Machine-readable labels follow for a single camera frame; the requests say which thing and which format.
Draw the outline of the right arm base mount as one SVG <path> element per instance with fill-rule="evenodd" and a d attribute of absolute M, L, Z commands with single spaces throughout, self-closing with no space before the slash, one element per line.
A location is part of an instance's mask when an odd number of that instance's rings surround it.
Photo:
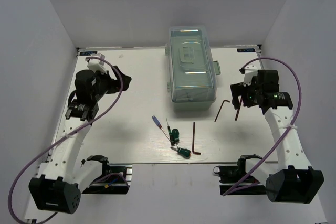
<path fill-rule="evenodd" d="M 246 174 L 246 161 L 248 159 L 260 160 L 262 157 L 253 155 L 242 155 L 235 165 L 218 165 L 213 168 L 213 173 L 220 178 L 220 193 L 225 193 L 231 184 L 238 182 Z M 263 185 L 242 189 L 231 193 L 230 195 L 266 195 L 266 189 Z"/>

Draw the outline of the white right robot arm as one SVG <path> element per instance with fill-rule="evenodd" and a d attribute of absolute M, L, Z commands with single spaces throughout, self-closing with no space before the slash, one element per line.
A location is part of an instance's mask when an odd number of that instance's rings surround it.
<path fill-rule="evenodd" d="M 258 155 L 242 155 L 237 162 L 239 182 L 253 177 L 265 186 L 272 202 L 309 204 L 324 182 L 322 171 L 312 168 L 307 159 L 295 125 L 295 114 L 289 93 L 279 90 L 276 70 L 260 70 L 254 66 L 242 68 L 241 83 L 230 86 L 233 105 L 239 109 L 258 106 L 270 127 L 277 153 L 278 168 L 272 169 Z"/>

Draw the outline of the blue handled precision screwdriver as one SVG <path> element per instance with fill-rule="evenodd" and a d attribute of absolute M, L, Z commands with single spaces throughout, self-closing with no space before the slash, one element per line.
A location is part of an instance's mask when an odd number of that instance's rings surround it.
<path fill-rule="evenodd" d="M 152 116 L 152 120 L 158 128 L 160 128 L 160 129 L 162 128 L 161 123 L 159 122 L 159 120 L 157 119 L 157 117 L 155 115 Z"/>

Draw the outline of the green toolbox with clear lid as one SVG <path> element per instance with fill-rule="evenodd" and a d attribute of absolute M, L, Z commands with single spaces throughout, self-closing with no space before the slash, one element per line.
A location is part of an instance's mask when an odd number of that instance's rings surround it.
<path fill-rule="evenodd" d="M 174 111 L 208 110 L 216 101 L 216 76 L 221 69 L 213 60 L 205 27 L 170 27 L 165 52 Z"/>

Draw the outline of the green stubby screwdriver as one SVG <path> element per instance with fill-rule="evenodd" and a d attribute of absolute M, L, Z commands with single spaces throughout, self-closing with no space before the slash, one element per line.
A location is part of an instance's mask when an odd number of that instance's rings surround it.
<path fill-rule="evenodd" d="M 188 149 L 174 146 L 171 146 L 171 149 L 176 151 L 180 156 L 184 157 L 185 159 L 189 159 L 191 156 L 191 151 Z"/>
<path fill-rule="evenodd" d="M 179 130 L 178 129 L 169 130 L 169 135 L 170 135 L 171 145 L 172 146 L 177 145 L 179 143 L 179 141 L 180 141 L 180 139 L 179 139 L 179 137 L 180 137 Z"/>

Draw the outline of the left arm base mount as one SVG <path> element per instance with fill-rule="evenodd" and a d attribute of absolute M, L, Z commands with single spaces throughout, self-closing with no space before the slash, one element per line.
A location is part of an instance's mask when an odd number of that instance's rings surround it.
<path fill-rule="evenodd" d="M 91 155 L 80 161 L 79 169 L 89 162 L 98 163 L 100 175 L 81 193 L 90 195 L 126 195 L 132 180 L 131 164 L 112 164 L 102 155 Z"/>

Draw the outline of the long copper hex key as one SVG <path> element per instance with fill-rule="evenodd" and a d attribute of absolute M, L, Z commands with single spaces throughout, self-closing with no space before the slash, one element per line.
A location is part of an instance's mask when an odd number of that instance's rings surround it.
<path fill-rule="evenodd" d="M 195 128 L 196 128 L 196 123 L 193 122 L 193 133 L 192 133 L 192 153 L 194 155 L 201 155 L 201 152 L 197 152 L 195 150 Z"/>

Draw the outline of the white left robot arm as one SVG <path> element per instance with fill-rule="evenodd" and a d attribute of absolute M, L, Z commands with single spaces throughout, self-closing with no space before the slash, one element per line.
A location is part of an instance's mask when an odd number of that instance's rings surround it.
<path fill-rule="evenodd" d="M 106 94 L 126 91 L 132 80 L 117 66 L 112 71 L 115 78 L 99 65 L 76 73 L 75 90 L 69 96 L 65 113 L 64 141 L 55 145 L 44 171 L 28 185 L 37 209 L 72 214 L 92 182 L 110 178 L 107 157 L 90 156 L 79 168 L 75 164 L 92 121 L 99 118 L 99 100 Z"/>

